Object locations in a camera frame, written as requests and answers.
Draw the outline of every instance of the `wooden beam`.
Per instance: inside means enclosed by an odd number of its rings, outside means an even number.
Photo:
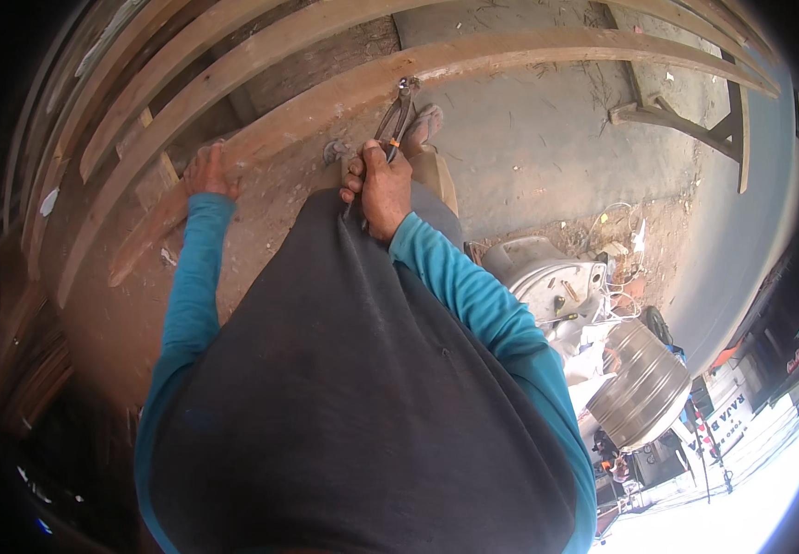
[[[219,58],[163,108],[164,114],[168,112],[166,117],[175,121],[169,133],[173,138],[182,126],[189,124],[188,117],[199,115],[254,75],[306,46],[365,21],[438,1],[445,0],[320,0],[279,19]],[[100,166],[120,129],[175,74],[244,22],[277,4],[275,0],[221,0],[175,36],[110,107],[79,162],[83,179],[87,181]],[[193,96],[188,98],[194,90],[200,96],[199,101]]]
[[[15,125],[15,131],[12,133],[12,140],[11,144],[8,147],[8,159],[6,160],[6,176],[5,181],[3,182],[3,202],[2,202],[2,235],[6,236],[10,231],[11,225],[11,197],[12,191],[15,186],[15,172],[17,170],[17,159],[18,154],[21,150],[21,144],[24,142],[24,133],[27,130],[27,125],[30,122],[30,115],[33,112],[33,107],[37,105],[37,100],[39,99],[39,92],[42,89],[42,85],[46,82],[46,78],[48,77],[48,73],[52,68],[52,64],[54,63],[55,57],[57,56],[58,52],[61,50],[61,47],[64,44],[64,41],[67,40],[67,36],[73,30],[73,26],[76,25],[77,19],[85,12],[85,8],[88,7],[88,3],[91,0],[82,0],[79,2],[76,7],[73,9],[73,12],[67,16],[64,20],[61,28],[58,30],[57,35],[54,36],[52,39],[51,44],[48,46],[48,50],[46,50],[45,56],[42,57],[42,61],[39,62],[39,68],[36,71],[36,74],[33,76],[33,82],[30,84],[30,89],[27,91],[27,97],[24,100],[24,106],[21,108],[21,113],[18,115],[17,123]],[[21,209],[26,207],[26,203],[22,202]]]
[[[732,143],[727,140],[716,140],[711,137],[708,129],[654,105],[633,106],[629,109],[613,110],[611,120],[613,123],[636,121],[638,123],[649,123],[650,125],[658,125],[660,127],[670,127],[689,135],[693,139],[700,140],[716,151],[736,160]]]
[[[373,60],[295,96],[227,141],[223,160],[225,173],[228,179],[237,179],[249,168],[268,160],[282,149],[313,137],[343,115],[391,99],[396,94],[397,82],[406,75],[415,75],[422,81],[433,81],[472,72],[500,71],[505,67],[572,60],[668,63],[711,72],[732,81],[747,81],[748,86],[762,88],[759,80],[754,81],[749,73],[727,61],[654,36],[592,28],[551,28],[466,36],[454,42],[427,44]],[[154,120],[146,133],[150,133],[156,124]],[[58,302],[62,306],[70,295],[73,278],[85,253],[92,246],[98,228],[133,181],[130,172],[117,174],[118,171],[119,168],[95,199],[68,256],[68,264],[58,285]],[[179,184],[164,194],[160,201],[163,214],[174,224],[183,218],[179,218],[182,203],[186,216],[186,197],[183,194],[184,188]],[[127,241],[120,247],[117,258],[137,260],[143,254],[143,250],[138,252],[138,248],[153,244],[174,224],[170,227],[163,223],[162,218],[156,219],[151,211],[149,217],[132,233],[132,242]],[[115,272],[131,271],[131,267],[120,266],[116,260],[111,269]]]
[[[745,25],[735,15],[719,6],[712,0],[682,0],[683,4],[689,6],[690,9],[709,21],[716,28],[720,29],[729,37],[735,39],[738,44],[744,46],[748,45],[750,48],[760,52],[760,55],[770,61],[777,60],[769,45],[766,44],[762,38],[756,36],[747,25]]]
[[[24,140],[26,148],[20,162],[22,165],[20,212],[24,215],[21,250],[25,253],[30,241],[30,227],[34,223],[32,214],[39,202],[41,178],[45,174],[45,170],[41,168],[46,165],[44,161],[51,157],[57,133],[66,120],[64,111],[70,109],[79,94],[76,87],[82,80],[75,79],[73,75],[85,53],[95,44],[113,14],[122,5],[123,0],[98,0],[82,15],[79,24],[71,32],[70,40],[58,54],[45,88],[39,96],[39,102],[33,110],[30,127]],[[74,81],[74,85],[67,90],[59,85],[64,75],[68,75]]]
[[[117,155],[120,160],[125,156],[126,150],[131,148],[132,143],[138,138],[138,135],[143,132],[151,122],[153,122],[153,115],[150,114],[150,108],[144,108],[144,111],[141,112],[138,119],[135,120],[134,125],[128,127],[126,135],[117,144]],[[178,174],[175,172],[175,168],[172,165],[172,159],[169,157],[168,153],[162,151],[159,154],[159,158],[153,162],[153,165],[147,169],[144,176],[140,179],[138,186],[135,187],[134,194],[138,197],[138,201],[144,208],[144,211],[150,211],[150,209],[159,202],[159,197],[170,190],[178,181]]]
[[[79,134],[101,105],[119,73],[147,44],[150,37],[189,2],[190,0],[150,0],[131,18],[113,42],[109,46],[104,46],[106,50],[101,56],[101,61],[91,71],[82,92],[73,104],[70,117],[64,122],[61,137],[54,150],[56,158],[61,159],[73,154]]]
[[[123,130],[179,72],[225,36],[282,0],[221,0],[191,21],[126,85],[95,129],[79,173],[84,181],[101,165]]]
[[[735,56],[736,60],[742,64],[745,64],[748,66],[748,68],[760,75],[760,78],[769,84],[775,94],[778,94],[781,91],[781,85],[778,84],[777,80],[760,65],[760,62],[748,54],[747,51],[737,42],[724,35],[720,30],[701,17],[670,2],[670,0],[608,1],[610,4],[623,6],[625,8],[630,8],[631,10],[636,10],[640,13],[645,13],[654,18],[659,18],[678,28],[682,28],[690,33],[693,33],[694,35],[700,36],[708,42],[716,44],[721,50],[726,50]]]
[[[117,12],[109,22],[114,25],[120,18],[124,23],[128,19],[122,32],[108,35],[107,29],[104,29],[99,37],[95,44],[99,53],[93,55],[58,116],[33,180],[28,205],[30,211],[27,214],[29,225],[24,225],[22,242],[22,250],[27,253],[30,278],[39,278],[39,252],[47,225],[47,218],[39,213],[39,203],[57,188],[70,162],[79,134],[118,74],[144,47],[147,40],[188,2],[189,0],[150,0],[143,7],[125,4],[123,8],[127,12]]]
[[[723,59],[733,61],[723,52]],[[729,93],[729,117],[734,123],[732,127],[732,149],[738,160],[738,194],[747,190],[747,176],[751,170],[751,109],[747,99],[747,90],[741,90],[738,83],[727,82]]]

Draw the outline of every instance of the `stainless steel tank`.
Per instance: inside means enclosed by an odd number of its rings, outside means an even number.
[[[615,371],[587,403],[612,441],[632,451],[657,439],[682,412],[692,377],[676,356],[636,319],[609,332],[605,371]]]

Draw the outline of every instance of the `store sign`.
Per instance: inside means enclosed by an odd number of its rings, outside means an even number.
[[[747,403],[743,394],[738,394],[732,400],[726,409],[720,412],[714,412],[714,422],[711,423],[711,432],[719,444],[724,444],[726,439],[731,439],[737,435],[739,428],[742,430],[744,427],[744,420],[748,415],[751,415],[751,406]],[[698,434],[705,444],[710,445],[711,440],[707,435],[707,430],[704,424],[698,427]],[[698,450],[696,441],[693,439],[689,442],[689,448],[693,451]]]

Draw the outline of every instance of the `blue sleeve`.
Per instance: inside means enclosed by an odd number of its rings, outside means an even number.
[[[236,204],[227,196],[198,193],[188,199],[184,248],[165,311],[163,344],[153,368],[134,447],[134,481],[140,515],[167,553],[177,552],[153,514],[148,480],[157,424],[181,377],[218,335],[215,291],[221,272],[224,235]]]
[[[596,485],[572,412],[559,355],[535,318],[492,274],[473,263],[414,212],[393,236],[391,259],[422,280],[520,385],[569,460],[578,491],[575,531],[564,552],[587,552],[596,532]]]

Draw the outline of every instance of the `paper scrap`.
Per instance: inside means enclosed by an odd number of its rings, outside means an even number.
[[[60,190],[60,187],[54,189],[48,194],[48,196],[46,196],[46,199],[42,200],[42,205],[39,207],[39,213],[42,214],[43,217],[48,217],[48,215],[52,213],[52,210],[54,209],[54,201],[58,199],[58,191]]]
[[[643,218],[640,225],[640,232],[633,236],[632,242],[634,243],[634,252],[646,251],[646,219]]]

